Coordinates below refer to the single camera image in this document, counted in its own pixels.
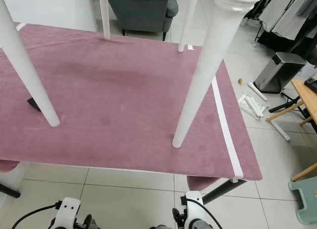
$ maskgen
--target hanging clothes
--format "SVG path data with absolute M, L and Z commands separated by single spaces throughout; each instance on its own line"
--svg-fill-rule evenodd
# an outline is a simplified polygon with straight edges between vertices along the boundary
M 305 23 L 305 17 L 298 16 L 298 10 L 307 0 L 272 0 L 263 11 L 259 20 L 267 32 L 295 40 Z
M 271 0 L 259 17 L 259 20 L 263 22 L 263 28 L 267 32 L 272 31 L 290 2 L 291 0 Z
M 301 17 L 314 16 L 317 12 L 317 0 L 307 0 L 298 10 L 297 15 Z
M 286 8 L 283 16 L 277 22 L 272 32 L 277 36 L 295 40 L 307 17 L 298 16 L 298 10 L 307 0 L 293 0 Z
M 270 0 L 260 0 L 254 4 L 254 7 L 244 16 L 244 18 L 258 20 Z
M 306 59 L 317 45 L 317 34 L 314 31 L 316 27 L 317 15 L 306 20 L 295 40 L 289 40 L 279 37 L 272 32 L 264 31 L 258 39 L 258 43 L 275 52 L 294 53 Z

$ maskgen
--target tile floor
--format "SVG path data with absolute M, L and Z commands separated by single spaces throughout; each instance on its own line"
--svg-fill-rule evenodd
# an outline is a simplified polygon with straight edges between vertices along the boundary
M 190 29 L 189 44 L 202 45 L 211 20 L 211 0 L 199 0 Z M 179 14 L 173 21 L 166 41 L 178 42 L 184 18 L 186 0 L 178 0 Z M 100 4 L 96 0 L 96 18 L 102 31 Z M 121 30 L 111 11 L 111 32 Z M 252 47 L 257 27 L 241 24 L 224 60 L 237 97 L 245 83 L 253 81 L 270 59 L 265 47 Z M 128 36 L 161 40 L 161 33 L 130 32 Z M 244 84 L 237 83 L 242 78 Z M 285 93 L 296 97 L 291 85 Z M 279 95 L 267 94 L 271 106 L 284 103 Z M 224 229 L 303 229 L 317 228 L 300 224 L 295 211 L 301 207 L 297 195 L 288 190 L 290 177 L 317 161 L 317 135 L 309 124 L 300 127 L 297 112 L 276 121 L 292 137 L 285 140 L 268 123 L 255 120 L 242 112 L 257 155 L 263 180 L 250 181 L 209 203 L 207 207 Z M 212 190 L 226 179 L 211 185 Z M 79 198 L 82 202 L 78 220 L 90 213 L 102 229 L 148 229 L 158 224 L 174 228 L 171 209 L 181 209 L 179 197 L 188 190 L 184 175 L 133 172 L 95 168 L 32 164 L 20 186 L 21 198 L 14 200 L 0 229 L 9 229 L 27 212 L 52 204 L 63 197 Z M 55 210 L 40 213 L 25 220 L 19 228 L 47 228 Z

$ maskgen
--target black table leg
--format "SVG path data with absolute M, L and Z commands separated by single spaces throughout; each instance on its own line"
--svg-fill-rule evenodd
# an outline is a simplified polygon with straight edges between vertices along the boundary
M 239 179 L 238 182 L 236 183 L 233 183 L 231 180 L 228 180 L 227 182 L 220 185 L 218 188 L 215 188 L 209 194 L 206 194 L 203 197 L 203 203 L 207 204 L 211 202 L 212 200 L 220 197 L 221 195 L 231 191 L 232 189 L 235 189 L 236 187 L 240 186 L 241 184 L 245 182 L 246 182 L 245 180 L 241 180 L 241 179 Z
M 15 191 L 11 188 L 8 188 L 7 186 L 4 186 L 1 183 L 0 183 L 0 192 L 5 193 L 13 198 L 18 198 L 21 195 L 19 192 Z

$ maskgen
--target black cable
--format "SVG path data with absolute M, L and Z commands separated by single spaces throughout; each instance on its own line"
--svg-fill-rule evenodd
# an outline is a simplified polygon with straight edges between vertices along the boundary
M 208 214 L 209 216 L 212 217 L 212 219 L 214 220 L 214 222 L 217 224 L 217 226 L 219 227 L 219 229 L 222 229 L 221 225 L 219 224 L 219 222 L 217 221 L 217 219 L 211 214 L 211 212 L 208 211 L 208 209 L 201 203 L 193 200 L 193 199 L 190 199 L 190 198 L 186 198 L 186 201 L 189 201 L 189 202 L 193 202 L 193 203 L 196 203 L 198 204 L 199 206 L 201 206 Z
M 47 206 L 47 207 L 44 207 L 44 208 L 39 208 L 39 209 L 37 209 L 37 210 L 35 210 L 35 211 L 32 211 L 32 212 L 28 213 L 27 215 L 24 215 L 23 217 L 21 217 L 21 218 L 13 225 L 12 229 L 15 229 L 16 226 L 17 226 L 23 219 L 26 219 L 27 217 L 29 217 L 29 216 L 31 216 L 31 215 L 33 215 L 33 214 L 35 214 L 35 213 L 38 213 L 38 212 L 40 212 L 40 211 L 44 211 L 44 210 L 47 210 L 47 209 L 50 209 L 50 208 L 54 208 L 54 207 L 58 206 L 58 204 L 59 204 L 59 203 L 57 202 L 57 203 L 55 203 L 54 205 Z

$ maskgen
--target wooden table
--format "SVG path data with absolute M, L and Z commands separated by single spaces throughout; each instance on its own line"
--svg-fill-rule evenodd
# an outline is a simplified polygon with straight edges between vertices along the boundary
M 271 116 L 266 119 L 267 122 L 270 122 L 271 120 L 288 113 L 292 111 L 293 109 L 299 107 L 300 105 L 305 104 L 308 112 L 310 113 L 310 117 L 304 120 L 303 122 L 300 123 L 300 126 L 304 125 L 305 123 L 314 120 L 317 123 L 317 93 L 315 93 L 313 90 L 308 88 L 303 80 L 300 79 L 294 79 L 291 81 L 295 90 L 297 91 L 298 95 L 301 97 L 301 102 L 294 104 L 293 106 L 275 114 L 274 116 Z M 294 177 L 291 178 L 292 181 L 296 181 L 299 178 L 307 175 L 308 173 L 312 172 L 313 170 L 317 169 L 317 163 L 313 164 L 306 170 L 300 172 L 299 174 L 295 175 Z

